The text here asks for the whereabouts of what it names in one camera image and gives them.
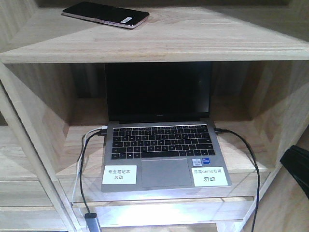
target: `shelf compartment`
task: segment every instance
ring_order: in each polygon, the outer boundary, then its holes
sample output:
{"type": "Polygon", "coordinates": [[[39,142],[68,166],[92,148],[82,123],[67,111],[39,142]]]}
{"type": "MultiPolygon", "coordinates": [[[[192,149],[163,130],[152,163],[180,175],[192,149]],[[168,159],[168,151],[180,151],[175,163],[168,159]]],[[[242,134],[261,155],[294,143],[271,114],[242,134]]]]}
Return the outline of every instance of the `shelf compartment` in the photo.
{"type": "Polygon", "coordinates": [[[288,7],[135,8],[150,12],[134,30],[39,8],[1,50],[3,63],[308,59],[309,21],[288,7]]]}

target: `white label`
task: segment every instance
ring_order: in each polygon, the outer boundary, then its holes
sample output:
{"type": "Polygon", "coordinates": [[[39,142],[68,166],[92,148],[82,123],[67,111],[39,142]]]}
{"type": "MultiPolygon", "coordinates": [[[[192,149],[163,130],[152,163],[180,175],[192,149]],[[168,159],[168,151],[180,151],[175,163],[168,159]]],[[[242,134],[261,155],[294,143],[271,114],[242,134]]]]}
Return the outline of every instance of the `white label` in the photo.
{"type": "Polygon", "coordinates": [[[121,21],[121,23],[126,23],[126,22],[130,21],[131,19],[133,19],[133,18],[126,17],[124,20],[121,21]]]}
{"type": "Polygon", "coordinates": [[[107,165],[104,169],[102,184],[134,185],[136,184],[136,165],[107,165]]]}
{"type": "Polygon", "coordinates": [[[223,167],[192,168],[195,187],[227,186],[223,167]]]}

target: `white cable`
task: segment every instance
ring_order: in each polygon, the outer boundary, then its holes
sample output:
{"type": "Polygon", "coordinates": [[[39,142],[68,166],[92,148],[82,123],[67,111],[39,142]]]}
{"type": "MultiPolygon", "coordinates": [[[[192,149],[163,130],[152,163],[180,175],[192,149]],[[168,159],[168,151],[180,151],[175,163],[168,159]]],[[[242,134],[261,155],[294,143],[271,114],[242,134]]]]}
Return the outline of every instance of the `white cable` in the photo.
{"type": "Polygon", "coordinates": [[[107,129],[107,126],[102,126],[102,127],[96,128],[96,129],[92,129],[92,130],[88,131],[86,134],[84,134],[83,137],[82,137],[82,151],[81,151],[81,153],[79,155],[79,158],[77,160],[76,177],[75,177],[75,183],[74,183],[74,188],[73,188],[73,192],[72,192],[72,201],[71,201],[72,203],[74,203],[74,195],[75,195],[75,190],[76,190],[77,181],[78,181],[78,177],[79,177],[79,172],[80,172],[80,168],[81,168],[82,152],[84,150],[88,134],[92,133],[94,131],[99,131],[99,130],[103,130],[103,129],[107,129]]]}

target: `charging cable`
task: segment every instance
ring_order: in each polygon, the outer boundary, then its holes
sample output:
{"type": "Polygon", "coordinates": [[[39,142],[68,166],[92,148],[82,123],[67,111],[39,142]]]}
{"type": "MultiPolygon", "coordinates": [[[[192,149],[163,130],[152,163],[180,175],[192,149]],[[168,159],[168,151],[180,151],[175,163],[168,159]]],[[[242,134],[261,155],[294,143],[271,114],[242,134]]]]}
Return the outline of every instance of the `charging cable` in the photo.
{"type": "Polygon", "coordinates": [[[249,152],[251,154],[251,157],[252,157],[252,160],[253,160],[253,164],[254,164],[254,167],[255,167],[256,173],[257,173],[256,206],[255,206],[254,217],[253,217],[252,228],[251,228],[251,232],[253,232],[254,231],[254,226],[255,226],[257,210],[258,210],[258,207],[259,207],[260,185],[261,185],[261,176],[260,176],[259,168],[257,166],[256,157],[255,157],[254,152],[251,149],[250,145],[248,144],[248,142],[243,137],[241,137],[239,134],[237,134],[237,133],[235,133],[233,131],[230,131],[230,130],[220,129],[220,128],[216,128],[214,131],[216,132],[216,134],[231,133],[231,134],[239,137],[243,141],[243,143],[246,145],[247,149],[249,150],[249,152]]]}

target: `black cable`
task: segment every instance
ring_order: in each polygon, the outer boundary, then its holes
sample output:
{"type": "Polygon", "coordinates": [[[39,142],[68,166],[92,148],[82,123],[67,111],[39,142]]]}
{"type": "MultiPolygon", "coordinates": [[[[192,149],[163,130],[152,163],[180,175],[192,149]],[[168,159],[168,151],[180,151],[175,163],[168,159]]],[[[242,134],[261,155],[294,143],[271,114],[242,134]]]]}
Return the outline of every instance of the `black cable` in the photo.
{"type": "Polygon", "coordinates": [[[85,204],[85,206],[86,206],[86,208],[87,208],[88,213],[90,213],[90,210],[89,210],[89,207],[88,207],[88,205],[87,205],[87,202],[86,202],[86,199],[85,199],[85,196],[84,196],[83,184],[82,184],[82,172],[83,172],[83,165],[84,165],[84,156],[85,156],[85,151],[86,151],[86,148],[87,148],[87,145],[88,145],[89,140],[90,140],[93,136],[95,136],[95,135],[101,135],[100,133],[101,133],[101,131],[95,132],[95,133],[93,133],[92,135],[90,135],[90,136],[87,138],[87,140],[86,140],[86,142],[85,142],[85,146],[84,146],[83,151],[82,151],[81,167],[80,167],[80,170],[79,170],[79,185],[80,185],[80,189],[81,189],[81,195],[82,195],[83,202],[84,202],[84,204],[85,204]]]}
{"type": "Polygon", "coordinates": [[[253,163],[254,163],[254,167],[256,169],[256,173],[257,173],[257,191],[256,191],[256,206],[255,206],[255,212],[254,212],[254,217],[253,217],[253,222],[252,222],[252,229],[251,229],[251,232],[254,231],[254,226],[255,226],[255,220],[256,220],[256,215],[257,215],[257,210],[258,210],[258,207],[259,207],[259,198],[260,198],[260,185],[261,185],[261,176],[260,176],[260,171],[259,171],[259,168],[257,166],[257,162],[256,162],[256,157],[250,147],[250,145],[248,144],[248,142],[243,138],[241,137],[239,134],[233,132],[233,131],[230,131],[230,130],[226,130],[226,129],[220,129],[220,128],[216,128],[215,129],[215,132],[216,133],[225,133],[225,132],[228,132],[228,133],[231,133],[237,137],[239,137],[243,143],[246,145],[247,149],[249,150],[251,156],[252,156],[252,159],[253,159],[253,163]]]}

